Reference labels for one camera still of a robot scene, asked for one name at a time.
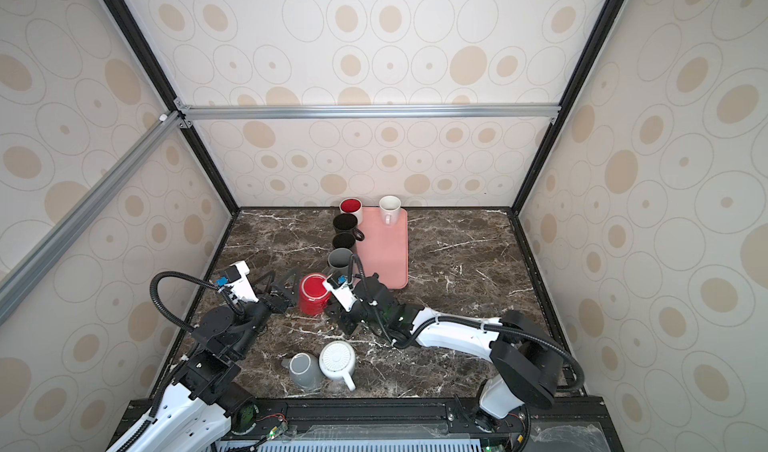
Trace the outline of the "black and white mug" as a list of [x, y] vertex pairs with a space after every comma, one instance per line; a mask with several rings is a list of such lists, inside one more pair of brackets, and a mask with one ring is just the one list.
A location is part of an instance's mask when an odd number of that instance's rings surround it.
[[333, 218], [333, 227], [336, 233], [350, 233], [357, 241], [365, 239], [364, 233], [359, 229], [358, 218], [351, 213], [340, 213]]

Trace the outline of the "white mug red inside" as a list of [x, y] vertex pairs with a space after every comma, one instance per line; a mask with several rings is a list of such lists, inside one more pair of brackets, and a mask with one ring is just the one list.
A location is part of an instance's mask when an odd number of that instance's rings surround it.
[[354, 215], [357, 218], [359, 224], [362, 224], [364, 220], [363, 216], [363, 203], [357, 198], [345, 198], [339, 204], [339, 209], [342, 213]]

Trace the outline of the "pink mug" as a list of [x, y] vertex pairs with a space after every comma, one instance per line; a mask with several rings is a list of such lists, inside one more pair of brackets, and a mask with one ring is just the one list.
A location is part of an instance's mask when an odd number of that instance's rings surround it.
[[394, 195], [386, 195], [379, 200], [380, 217], [386, 226], [394, 226], [398, 222], [401, 206], [401, 200]]

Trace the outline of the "black mug white rim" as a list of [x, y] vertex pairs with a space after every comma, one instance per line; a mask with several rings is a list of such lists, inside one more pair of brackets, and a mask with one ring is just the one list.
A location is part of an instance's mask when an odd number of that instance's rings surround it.
[[334, 249], [348, 249], [353, 253], [357, 252], [358, 241], [355, 235], [351, 232], [340, 232], [334, 235], [332, 239], [332, 247]]

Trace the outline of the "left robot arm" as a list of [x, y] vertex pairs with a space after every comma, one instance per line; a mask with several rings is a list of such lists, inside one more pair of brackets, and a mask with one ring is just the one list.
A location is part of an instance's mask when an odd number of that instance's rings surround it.
[[[196, 325], [176, 316], [163, 303], [159, 284], [181, 279], [220, 294], [225, 304], [209, 310]], [[243, 361], [269, 318], [298, 303], [301, 273], [297, 268], [276, 278], [269, 271], [255, 280], [234, 266], [214, 283], [177, 271], [156, 274], [149, 285], [153, 305], [196, 342], [163, 379], [149, 409], [115, 442], [112, 451], [205, 451], [229, 434], [241, 417], [255, 423], [254, 396], [235, 382]]]

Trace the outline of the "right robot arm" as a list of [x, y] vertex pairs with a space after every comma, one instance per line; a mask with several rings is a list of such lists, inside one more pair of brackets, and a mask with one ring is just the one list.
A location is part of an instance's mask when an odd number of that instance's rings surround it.
[[401, 303], [376, 274], [354, 282], [335, 273], [323, 286], [332, 295], [326, 312], [346, 334], [367, 324], [397, 349], [444, 348], [490, 362], [496, 375], [480, 388], [479, 417], [501, 420], [523, 405], [554, 405], [569, 354], [521, 312], [476, 319]]

